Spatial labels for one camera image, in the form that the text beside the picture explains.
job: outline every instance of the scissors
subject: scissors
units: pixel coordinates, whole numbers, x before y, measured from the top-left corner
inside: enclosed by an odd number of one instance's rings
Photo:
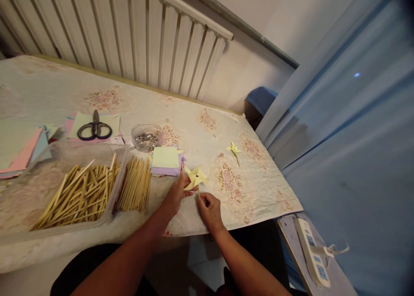
[[[78,130],[78,137],[82,140],[82,141],[91,141],[93,139],[107,139],[112,135],[112,129],[109,125],[107,125],[106,123],[100,122],[99,121],[99,114],[98,111],[95,110],[94,111],[94,115],[93,115],[93,122],[91,123],[87,123],[83,126],[81,126]],[[109,133],[106,135],[101,135],[100,134],[100,130],[105,127],[109,129]],[[91,132],[92,132],[92,136],[89,137],[83,137],[82,136],[82,132],[87,129],[90,128]]]

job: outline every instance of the table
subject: table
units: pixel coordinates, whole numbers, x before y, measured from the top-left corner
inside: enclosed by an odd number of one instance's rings
[[[283,240],[285,241],[286,246],[288,247],[289,254],[292,257],[292,260],[298,270],[302,282],[304,283],[305,289],[309,295],[357,295],[357,292],[353,288],[351,282],[345,276],[341,267],[335,259],[331,259],[327,272],[329,275],[329,280],[331,281],[331,287],[321,289],[315,284],[312,280],[309,271],[306,266],[305,256],[302,251],[301,242],[299,240],[298,232],[296,231],[295,223],[293,218],[297,216],[302,218],[309,223],[312,234],[315,238],[316,246],[326,246],[322,237],[316,230],[315,226],[312,224],[311,220],[305,213],[295,213],[294,215],[286,215],[278,219],[277,223],[281,231]]]
[[[183,150],[189,169],[202,165],[210,185],[200,189],[222,201],[222,218],[228,229],[302,210],[243,116],[76,64],[42,58],[19,56],[0,62],[1,118],[14,117],[63,128],[65,118],[74,111],[92,114],[98,109],[101,114],[120,114],[123,136],[129,136],[136,124],[157,124],[163,129],[164,145],[177,145]],[[242,150],[240,167],[231,151],[226,150],[231,141]],[[152,179],[148,215],[118,212],[111,223],[98,228],[2,246],[0,273],[94,245],[124,241],[161,204],[174,180],[170,176]],[[26,221],[29,230],[32,222]],[[207,229],[198,214],[195,197],[184,199],[165,235],[203,233]]]

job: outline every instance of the left hand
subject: left hand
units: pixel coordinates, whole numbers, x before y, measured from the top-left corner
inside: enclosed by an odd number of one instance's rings
[[[180,177],[169,189],[167,196],[161,204],[161,207],[170,211],[172,215],[176,215],[180,210],[181,200],[185,197],[194,195],[193,192],[184,191],[184,187],[187,187],[189,183],[190,179],[188,176],[185,174],[185,172],[181,172]]]

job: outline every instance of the paper pinwheel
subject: paper pinwheel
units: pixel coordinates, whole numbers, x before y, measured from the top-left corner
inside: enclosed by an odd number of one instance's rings
[[[234,155],[236,156],[236,159],[237,159],[237,164],[238,164],[238,166],[240,166],[240,163],[239,163],[238,158],[237,158],[237,153],[242,152],[242,151],[237,149],[237,145],[234,142],[232,142],[232,145],[227,147],[226,149],[231,150],[234,153]]]
[[[190,178],[190,183],[187,187],[184,188],[184,190],[192,190],[194,187],[198,187],[198,185],[202,182],[206,183],[208,185],[208,178],[205,176],[203,171],[201,171],[201,168],[195,168],[194,170],[190,171],[187,167],[184,167],[185,171],[188,174],[188,177]]]

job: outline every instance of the radiator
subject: radiator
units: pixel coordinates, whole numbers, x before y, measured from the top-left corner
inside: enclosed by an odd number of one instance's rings
[[[202,101],[233,35],[181,0],[0,0],[0,38]]]

